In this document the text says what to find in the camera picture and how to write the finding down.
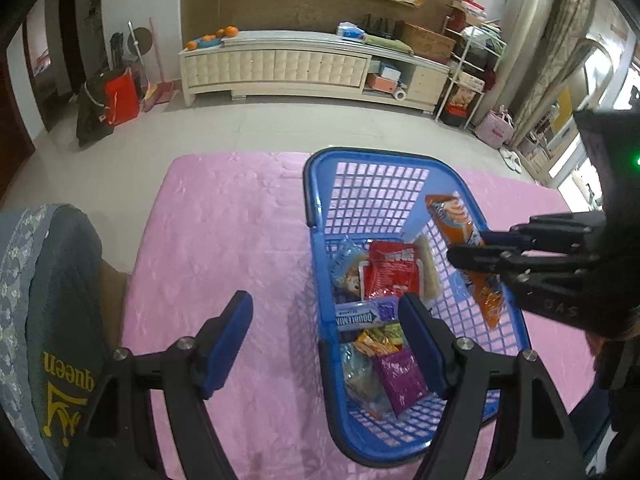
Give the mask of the orange yellow chip bag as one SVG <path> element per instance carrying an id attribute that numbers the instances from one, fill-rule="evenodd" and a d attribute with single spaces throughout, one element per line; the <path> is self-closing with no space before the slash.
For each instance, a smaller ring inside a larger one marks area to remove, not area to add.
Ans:
<path id="1" fill-rule="evenodd" d="M 404 345 L 405 336 L 399 323 L 368 328 L 354 341 L 355 349 L 369 358 L 389 356 L 402 350 Z"/>

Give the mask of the purple snack packet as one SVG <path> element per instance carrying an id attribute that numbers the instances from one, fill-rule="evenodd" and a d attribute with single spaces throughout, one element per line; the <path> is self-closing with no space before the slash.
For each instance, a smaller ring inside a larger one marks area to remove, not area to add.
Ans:
<path id="1" fill-rule="evenodd" d="M 387 356 L 376 356 L 373 364 L 396 417 L 430 393 L 409 348 Z"/>

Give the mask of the red snack packet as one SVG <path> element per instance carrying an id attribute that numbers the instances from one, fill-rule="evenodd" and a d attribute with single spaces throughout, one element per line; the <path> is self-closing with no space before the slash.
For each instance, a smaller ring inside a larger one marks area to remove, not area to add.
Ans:
<path id="1" fill-rule="evenodd" d="M 361 275 L 363 299 L 420 294 L 423 280 L 415 244 L 374 240 L 368 256 Z"/>

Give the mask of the paper towel roll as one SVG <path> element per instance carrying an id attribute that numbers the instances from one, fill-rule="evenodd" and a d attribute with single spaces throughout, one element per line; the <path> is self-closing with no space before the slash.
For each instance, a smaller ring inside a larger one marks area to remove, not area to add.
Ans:
<path id="1" fill-rule="evenodd" d="M 396 101 L 399 101 L 399 102 L 405 101 L 407 97 L 407 93 L 403 88 L 397 87 L 393 92 L 393 97 Z"/>

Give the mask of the cardboard box on cabinet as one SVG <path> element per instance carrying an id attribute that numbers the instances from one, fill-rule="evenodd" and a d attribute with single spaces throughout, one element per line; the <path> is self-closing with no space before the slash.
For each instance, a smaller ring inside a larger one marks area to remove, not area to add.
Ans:
<path id="1" fill-rule="evenodd" d="M 409 23 L 402 26 L 400 40 L 408 44 L 415 55 L 439 63 L 449 60 L 456 44 L 453 39 Z"/>

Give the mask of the orange wafer bar wrapper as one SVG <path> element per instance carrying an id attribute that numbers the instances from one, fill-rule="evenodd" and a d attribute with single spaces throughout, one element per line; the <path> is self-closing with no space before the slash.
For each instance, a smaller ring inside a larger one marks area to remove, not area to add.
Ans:
<path id="1" fill-rule="evenodd" d="M 462 199 L 453 195 L 427 195 L 425 206 L 446 242 L 449 262 L 460 271 L 488 330 L 495 330 L 504 307 L 502 285 L 489 264 L 477 260 L 484 242 L 469 211 Z"/>

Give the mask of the blue double mix cookie pack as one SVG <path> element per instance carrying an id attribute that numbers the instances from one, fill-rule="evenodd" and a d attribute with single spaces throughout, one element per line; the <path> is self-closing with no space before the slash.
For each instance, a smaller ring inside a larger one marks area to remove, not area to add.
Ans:
<path id="1" fill-rule="evenodd" d="M 337 330 L 367 330 L 395 323 L 398 321 L 398 302 L 396 296 L 388 296 L 338 304 L 335 307 Z"/>

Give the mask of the blue plastic basket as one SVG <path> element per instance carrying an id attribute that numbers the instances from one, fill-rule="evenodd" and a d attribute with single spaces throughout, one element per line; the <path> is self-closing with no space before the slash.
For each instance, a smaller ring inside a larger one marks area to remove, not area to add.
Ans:
<path id="1" fill-rule="evenodd" d="M 448 262 L 439 225 L 445 206 L 427 200 L 452 200 L 474 232 L 487 222 L 444 162 L 327 148 L 306 161 L 303 184 L 330 434 L 361 465 L 408 463 L 430 445 L 445 403 L 419 375 L 398 322 L 399 298 L 414 292 L 454 335 L 507 356 L 529 345 L 523 315 L 504 302 L 485 318 L 497 280 L 475 286 Z"/>

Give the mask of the red shopping bag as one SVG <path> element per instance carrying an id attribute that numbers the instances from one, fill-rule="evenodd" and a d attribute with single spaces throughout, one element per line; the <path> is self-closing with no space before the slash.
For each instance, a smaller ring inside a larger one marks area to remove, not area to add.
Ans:
<path id="1" fill-rule="evenodd" d="M 138 117 L 140 110 L 138 92 L 130 68 L 107 81 L 104 92 L 105 118 L 110 126 L 116 127 Z"/>

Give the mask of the oranges on blue plate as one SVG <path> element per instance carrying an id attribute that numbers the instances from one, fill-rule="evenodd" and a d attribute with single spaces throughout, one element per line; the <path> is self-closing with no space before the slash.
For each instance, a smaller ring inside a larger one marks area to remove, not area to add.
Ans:
<path id="1" fill-rule="evenodd" d="M 227 26 L 218 29 L 211 35 L 201 36 L 186 43 L 186 50 L 194 51 L 203 48 L 218 47 L 222 44 L 222 40 L 234 38 L 239 35 L 240 30 L 235 26 Z"/>

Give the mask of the clear teal snack bag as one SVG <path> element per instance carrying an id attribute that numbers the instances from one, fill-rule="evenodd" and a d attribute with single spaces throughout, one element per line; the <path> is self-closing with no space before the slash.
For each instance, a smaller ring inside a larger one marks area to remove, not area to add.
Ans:
<path id="1" fill-rule="evenodd" d="M 373 418 L 390 418 L 394 412 L 372 359 L 359 352 L 353 344 L 342 344 L 340 352 L 349 397 Z"/>

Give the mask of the pink quilted mat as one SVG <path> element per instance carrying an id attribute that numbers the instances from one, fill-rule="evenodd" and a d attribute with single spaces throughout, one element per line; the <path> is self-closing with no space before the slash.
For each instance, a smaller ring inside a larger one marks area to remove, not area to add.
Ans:
<path id="1" fill-rule="evenodd" d="M 235 292 L 254 316 L 206 408 L 241 479 L 409 479 L 415 464 L 349 460 L 326 423 L 302 153 L 186 155 L 169 166 L 142 236 L 122 342 L 137 354 L 195 334 Z"/>

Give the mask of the beige cracker pack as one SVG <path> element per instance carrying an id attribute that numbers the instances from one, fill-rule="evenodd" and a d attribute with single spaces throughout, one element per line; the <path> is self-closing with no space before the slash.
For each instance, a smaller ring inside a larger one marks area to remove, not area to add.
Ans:
<path id="1" fill-rule="evenodd" d="M 424 234 L 419 235 L 413 242 L 416 245 L 418 259 L 422 262 L 423 292 L 421 299 L 427 310 L 434 308 L 436 299 L 442 294 L 442 283 L 436 268 L 430 243 Z"/>

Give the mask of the pink tote bag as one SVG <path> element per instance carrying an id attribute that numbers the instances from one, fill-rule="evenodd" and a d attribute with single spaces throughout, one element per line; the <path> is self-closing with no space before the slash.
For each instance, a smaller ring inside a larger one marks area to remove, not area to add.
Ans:
<path id="1" fill-rule="evenodd" d="M 491 148 L 498 150 L 514 135 L 514 125 L 509 111 L 501 105 L 495 112 L 490 110 L 475 128 L 475 136 Z"/>

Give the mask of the light blue egg biscuit pack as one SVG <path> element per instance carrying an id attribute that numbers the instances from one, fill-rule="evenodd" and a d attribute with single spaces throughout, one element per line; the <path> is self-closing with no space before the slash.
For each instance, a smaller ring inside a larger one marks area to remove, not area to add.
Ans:
<path id="1" fill-rule="evenodd" d="M 367 263 L 368 252 L 345 236 L 337 245 L 330 263 L 330 278 L 333 287 L 343 294 L 361 297 L 360 264 Z"/>

